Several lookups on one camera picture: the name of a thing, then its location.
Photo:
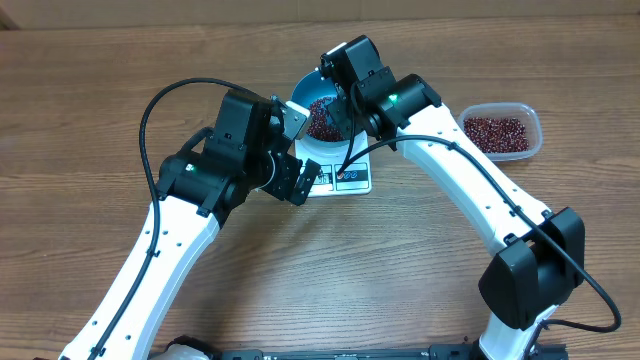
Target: red bean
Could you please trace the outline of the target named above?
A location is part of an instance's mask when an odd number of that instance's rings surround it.
[[[333,101],[333,98],[327,96],[320,98],[311,104],[309,111],[311,112],[312,121],[309,129],[307,130],[307,134],[320,141],[343,141],[344,137],[338,128],[329,123],[331,115],[329,115],[326,105],[331,103],[331,101]]]
[[[483,153],[529,150],[526,127],[516,118],[472,117],[465,120],[464,132]]]

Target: wooden tabletop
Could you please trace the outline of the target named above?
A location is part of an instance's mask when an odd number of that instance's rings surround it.
[[[398,77],[423,76],[455,115],[518,101],[544,146],[500,164],[587,227],[586,268],[623,315],[615,334],[554,327],[573,359],[636,359],[640,345],[640,16],[238,25],[0,33],[0,358],[54,359],[129,254],[149,193],[138,124],[174,81],[212,76],[288,97],[319,56],[369,35]],[[147,144],[157,174],[224,89],[163,99]],[[189,334],[222,349],[407,348],[484,330],[482,242],[434,182],[389,149],[370,195],[294,207],[252,193],[167,314],[160,349]],[[584,284],[555,315],[611,321]]]

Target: container of beans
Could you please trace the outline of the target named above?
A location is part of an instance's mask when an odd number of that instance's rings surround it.
[[[491,161],[529,158],[542,147],[536,112],[522,103],[490,103],[468,107],[458,125]]]

